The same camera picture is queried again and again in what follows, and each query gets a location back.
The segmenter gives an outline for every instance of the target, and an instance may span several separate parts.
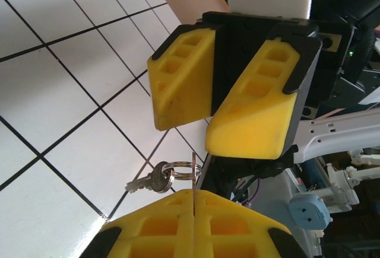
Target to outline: silver key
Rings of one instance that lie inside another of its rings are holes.
[[[158,163],[147,176],[129,182],[125,186],[125,190],[130,193],[134,193],[139,189],[153,190],[156,193],[167,192],[174,182],[174,169],[166,170],[165,174],[163,174],[162,168],[166,163],[165,161]]]

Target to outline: key ring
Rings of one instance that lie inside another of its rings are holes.
[[[170,168],[175,168],[175,167],[187,167],[192,169],[192,163],[191,162],[186,162],[186,161],[176,161],[176,162],[170,162],[166,163],[162,167],[162,172],[165,172],[166,170]],[[198,164],[195,165],[195,176],[198,177],[199,175],[202,174],[202,167]],[[182,173],[182,172],[174,172],[174,178],[176,180],[192,180],[192,173]]]

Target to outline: black cable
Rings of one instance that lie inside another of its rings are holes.
[[[254,181],[256,181],[257,180],[257,176],[252,176],[252,178],[250,178],[249,180],[248,180],[248,182],[247,183],[245,183],[245,185],[242,187],[242,189],[235,195],[235,197],[233,197],[233,199],[232,199],[232,202],[236,202],[236,201],[238,201],[243,195],[244,195],[244,193],[245,193],[245,191],[247,191],[247,189],[250,187],[250,185],[252,185],[252,183],[254,182]]]

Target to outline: yellow foam block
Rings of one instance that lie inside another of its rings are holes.
[[[280,258],[282,224],[208,191],[181,190],[105,225],[121,228],[107,258]]]
[[[297,97],[282,89],[299,58],[288,43],[264,42],[210,121],[210,154],[256,159],[281,155]]]
[[[158,130],[210,117],[215,31],[181,34],[158,60],[148,60],[154,123]]]

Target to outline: white tile floor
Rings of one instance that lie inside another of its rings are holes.
[[[0,257],[78,257],[165,194],[158,162],[205,159],[207,122],[159,132],[146,61],[179,25],[165,0],[0,0]]]

